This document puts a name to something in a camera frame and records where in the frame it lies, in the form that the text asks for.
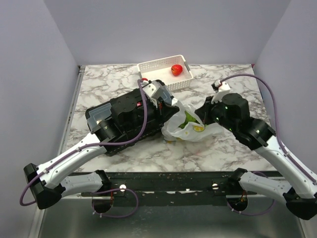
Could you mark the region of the green fake guava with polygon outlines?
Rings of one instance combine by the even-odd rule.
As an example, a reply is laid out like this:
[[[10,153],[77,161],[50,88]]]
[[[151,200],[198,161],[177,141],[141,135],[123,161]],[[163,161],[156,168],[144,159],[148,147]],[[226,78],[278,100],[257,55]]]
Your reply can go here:
[[[190,115],[187,111],[185,111],[185,120],[182,124],[179,125],[179,128],[184,129],[185,126],[189,123],[189,122],[195,122],[197,123],[198,121],[196,120],[195,117],[193,117],[192,115]]]

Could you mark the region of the white lemon print plastic bag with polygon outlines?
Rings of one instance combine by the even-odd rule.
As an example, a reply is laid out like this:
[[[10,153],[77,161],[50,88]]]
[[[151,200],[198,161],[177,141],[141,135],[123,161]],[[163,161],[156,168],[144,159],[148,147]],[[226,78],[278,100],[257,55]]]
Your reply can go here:
[[[166,141],[189,141],[200,142],[210,139],[214,136],[224,134],[224,129],[217,123],[205,124],[195,113],[195,108],[191,104],[184,105],[180,101],[175,104],[179,112],[174,114],[161,129],[162,135]],[[184,129],[179,128],[185,120],[185,111],[196,118],[198,121],[189,122]]]

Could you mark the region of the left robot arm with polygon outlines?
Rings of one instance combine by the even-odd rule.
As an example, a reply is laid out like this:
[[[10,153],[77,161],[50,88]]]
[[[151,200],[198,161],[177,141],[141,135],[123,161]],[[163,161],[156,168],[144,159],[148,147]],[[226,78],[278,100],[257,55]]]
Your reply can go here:
[[[20,205],[36,204],[39,209],[46,209],[76,193],[106,195],[111,189],[105,172],[96,170],[83,176],[71,173],[99,155],[112,156],[156,134],[179,112],[173,96],[155,99],[140,93],[123,95],[110,101],[110,105],[109,117],[97,123],[78,144],[43,164],[29,163],[24,167],[25,189],[31,191],[34,201],[25,203],[21,195]]]

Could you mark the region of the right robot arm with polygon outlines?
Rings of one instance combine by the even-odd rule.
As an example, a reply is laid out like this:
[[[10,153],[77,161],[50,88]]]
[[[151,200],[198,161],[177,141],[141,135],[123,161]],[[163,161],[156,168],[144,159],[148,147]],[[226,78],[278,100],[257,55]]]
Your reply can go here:
[[[237,93],[221,102],[207,97],[195,113],[206,125],[217,123],[233,133],[236,140],[265,158],[285,178],[277,181],[238,168],[228,178],[226,188],[233,194],[255,192],[284,204],[296,217],[310,220],[317,214],[317,176],[296,157],[284,152],[277,134],[265,121],[250,116],[249,104]]]

